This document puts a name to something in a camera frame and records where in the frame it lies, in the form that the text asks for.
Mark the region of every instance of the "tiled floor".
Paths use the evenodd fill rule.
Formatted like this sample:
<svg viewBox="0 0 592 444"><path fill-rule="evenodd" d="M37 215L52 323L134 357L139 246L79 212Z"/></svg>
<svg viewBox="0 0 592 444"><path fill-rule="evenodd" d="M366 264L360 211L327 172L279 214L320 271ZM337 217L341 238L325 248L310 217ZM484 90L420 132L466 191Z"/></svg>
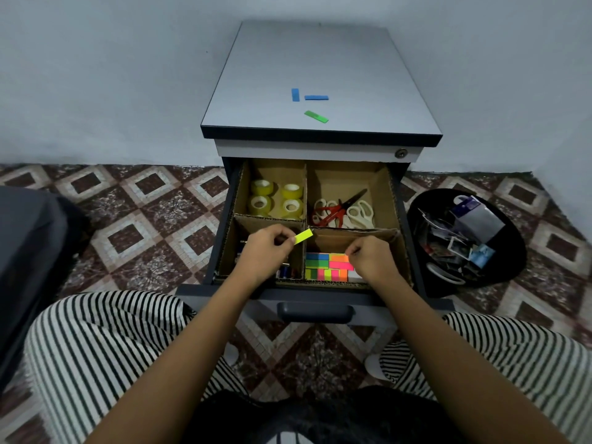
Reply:
<svg viewBox="0 0 592 444"><path fill-rule="evenodd" d="M528 244L528 265L511 283L455 298L459 309L535 322L592 347L592 248L530 175L410 173L405 205L436 187L489 199ZM174 292L203 280L227 179L219 168L171 166L0 167L0 185L61 193L97 228L62 296L79 291L139 289ZM335 324L284 324L242 318L232 343L252 396L321 398L376 381L363 360L382 349L393 329ZM46 442L39 406L22 371L0 399L0 443Z"/></svg>

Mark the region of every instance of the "black and white striped pants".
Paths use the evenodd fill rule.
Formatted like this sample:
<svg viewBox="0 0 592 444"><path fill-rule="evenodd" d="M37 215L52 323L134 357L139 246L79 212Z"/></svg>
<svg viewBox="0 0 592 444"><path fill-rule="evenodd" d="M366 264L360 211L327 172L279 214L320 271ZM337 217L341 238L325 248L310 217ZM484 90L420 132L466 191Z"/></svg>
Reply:
<svg viewBox="0 0 592 444"><path fill-rule="evenodd" d="M141 291L74 295L42 312L27 335L25 364L52 439L83 442L193 314L179 298ZM570 440L589 442L581 440L592 394L583 346L521 321L460 313L445 320ZM387 346L380 361L396 388L434 398L405 342ZM247 394L224 358L203 397L222 389Z"/></svg>

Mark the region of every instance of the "lock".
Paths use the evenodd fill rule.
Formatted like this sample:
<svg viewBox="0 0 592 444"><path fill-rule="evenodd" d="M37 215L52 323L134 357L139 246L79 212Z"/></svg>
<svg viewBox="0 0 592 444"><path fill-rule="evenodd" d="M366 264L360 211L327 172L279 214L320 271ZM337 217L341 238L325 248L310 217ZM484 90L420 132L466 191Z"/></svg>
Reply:
<svg viewBox="0 0 592 444"><path fill-rule="evenodd" d="M395 157L396 158L405 158L407 156L408 151L404 148L401 148L400 150L397 150L397 152L395 153Z"/></svg>

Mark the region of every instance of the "yellow tape roll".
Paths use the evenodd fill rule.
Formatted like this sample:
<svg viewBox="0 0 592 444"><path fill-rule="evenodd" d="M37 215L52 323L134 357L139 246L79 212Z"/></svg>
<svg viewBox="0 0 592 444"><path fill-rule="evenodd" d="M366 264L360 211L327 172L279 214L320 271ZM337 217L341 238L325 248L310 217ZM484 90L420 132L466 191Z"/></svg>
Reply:
<svg viewBox="0 0 592 444"><path fill-rule="evenodd" d="M259 196L269 196L273 191L273 182L257 179L251 182L251 193Z"/></svg>
<svg viewBox="0 0 592 444"><path fill-rule="evenodd" d="M267 216L271 210L271 199L269 196L251 196L248 208L251 215Z"/></svg>
<svg viewBox="0 0 592 444"><path fill-rule="evenodd" d="M282 187L282 196L284 199L300 199L303 192L302 187L295 183L287 183Z"/></svg>
<svg viewBox="0 0 592 444"><path fill-rule="evenodd" d="M289 220L299 220L304 205L299 199L286 199L282 204L282 217Z"/></svg>

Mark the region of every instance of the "yellow sticky note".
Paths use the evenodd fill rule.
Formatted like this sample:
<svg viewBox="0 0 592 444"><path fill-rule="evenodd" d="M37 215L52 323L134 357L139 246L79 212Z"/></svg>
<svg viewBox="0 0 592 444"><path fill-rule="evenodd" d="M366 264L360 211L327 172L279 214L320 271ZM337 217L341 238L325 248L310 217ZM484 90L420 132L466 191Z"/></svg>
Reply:
<svg viewBox="0 0 592 444"><path fill-rule="evenodd" d="M296 235L296 241L294 242L295 245L299 244L301 241L306 240L313 236L313 231L310 229L305 230L304 232L300 232L300 234Z"/></svg>

